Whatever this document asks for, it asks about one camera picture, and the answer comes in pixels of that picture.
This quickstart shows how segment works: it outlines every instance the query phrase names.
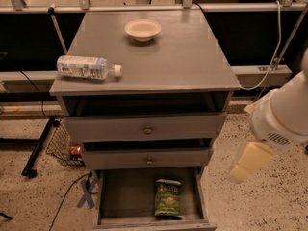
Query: wire basket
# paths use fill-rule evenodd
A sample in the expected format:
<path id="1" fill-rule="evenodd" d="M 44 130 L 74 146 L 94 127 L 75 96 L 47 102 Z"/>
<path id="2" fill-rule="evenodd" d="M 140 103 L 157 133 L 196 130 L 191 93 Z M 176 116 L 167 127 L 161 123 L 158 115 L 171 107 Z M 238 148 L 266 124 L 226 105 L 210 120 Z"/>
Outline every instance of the wire basket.
<path id="1" fill-rule="evenodd" d="M 69 155 L 68 148 L 71 145 L 71 138 L 62 119 L 59 120 L 59 123 L 60 125 L 54 129 L 46 146 L 46 154 L 57 158 L 63 166 L 83 166 L 84 163 L 81 160 L 72 159 Z"/>

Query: speckled floor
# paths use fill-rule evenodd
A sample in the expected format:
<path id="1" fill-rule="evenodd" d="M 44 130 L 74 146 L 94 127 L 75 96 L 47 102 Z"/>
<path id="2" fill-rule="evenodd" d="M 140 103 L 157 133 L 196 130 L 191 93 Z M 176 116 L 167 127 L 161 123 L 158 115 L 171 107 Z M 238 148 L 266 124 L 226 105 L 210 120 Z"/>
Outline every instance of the speckled floor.
<path id="1" fill-rule="evenodd" d="M 210 222 L 218 231 L 308 230 L 308 157 L 304 145 L 279 152 L 255 175 L 241 184 L 227 176 L 240 146 L 251 138 L 244 105 L 232 105 L 210 164 L 201 184 Z M 0 137 L 37 139 L 47 120 L 34 114 L 4 113 L 0 116 Z M 38 176 L 21 176 L 29 156 L 29 146 L 0 146 L 0 230 L 49 230 L 68 187 L 84 167 L 64 167 L 43 150 L 34 168 Z M 52 230 L 89 230 L 93 209 L 77 208 L 83 191 L 73 185 Z"/>

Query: concrete floor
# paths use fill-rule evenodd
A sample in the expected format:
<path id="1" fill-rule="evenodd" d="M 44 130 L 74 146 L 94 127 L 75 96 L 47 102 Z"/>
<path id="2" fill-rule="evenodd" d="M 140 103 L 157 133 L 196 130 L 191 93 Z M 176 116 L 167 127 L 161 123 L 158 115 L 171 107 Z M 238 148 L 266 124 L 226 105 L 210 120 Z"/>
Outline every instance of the concrete floor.
<path id="1" fill-rule="evenodd" d="M 36 139 L 46 121 L 39 108 L 31 115 L 22 109 L 4 112 L 0 137 Z M 230 167 L 240 146 L 250 138 L 244 105 L 232 104 L 201 178 L 210 222 L 217 224 L 218 231 L 308 230 L 305 145 L 280 151 L 247 181 L 232 183 L 227 179 Z M 49 230 L 68 187 L 88 173 L 85 167 L 64 167 L 46 154 L 46 145 L 34 166 L 38 176 L 32 179 L 21 172 L 33 147 L 0 146 L 0 211 L 14 217 L 11 221 L 0 217 L 0 230 Z M 52 230 L 91 229 L 94 209 L 87 204 L 77 208 L 82 196 L 79 181 L 71 188 Z"/>

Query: closed drawer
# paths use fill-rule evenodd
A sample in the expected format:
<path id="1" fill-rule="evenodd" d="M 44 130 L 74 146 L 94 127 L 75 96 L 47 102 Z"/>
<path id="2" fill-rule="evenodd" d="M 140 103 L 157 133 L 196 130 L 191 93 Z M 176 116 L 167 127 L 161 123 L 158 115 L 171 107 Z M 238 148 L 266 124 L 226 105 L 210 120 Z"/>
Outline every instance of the closed drawer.
<path id="1" fill-rule="evenodd" d="M 226 113 L 136 117 L 68 117 L 64 125 L 76 142 L 215 138 Z"/>
<path id="2" fill-rule="evenodd" d="M 122 142 L 113 147 L 107 143 L 83 145 L 83 160 L 90 170 L 116 168 L 188 167 L 206 166 L 212 148 L 206 147 L 209 140 L 180 140 L 152 146 L 142 142 Z"/>
<path id="3" fill-rule="evenodd" d="M 181 182 L 181 218 L 155 217 L 155 182 L 161 178 Z M 97 213 L 93 230 L 203 230 L 209 223 L 195 167 L 104 170 L 99 176 Z"/>

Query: bag of chips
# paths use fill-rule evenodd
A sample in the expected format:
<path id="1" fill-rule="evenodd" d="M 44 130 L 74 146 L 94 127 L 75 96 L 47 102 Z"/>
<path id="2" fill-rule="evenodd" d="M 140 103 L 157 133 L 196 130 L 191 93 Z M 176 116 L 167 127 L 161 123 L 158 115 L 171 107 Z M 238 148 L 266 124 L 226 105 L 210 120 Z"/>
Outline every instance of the bag of chips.
<path id="1" fill-rule="evenodd" d="M 155 216 L 180 217 L 179 181 L 160 179 L 156 181 Z"/>

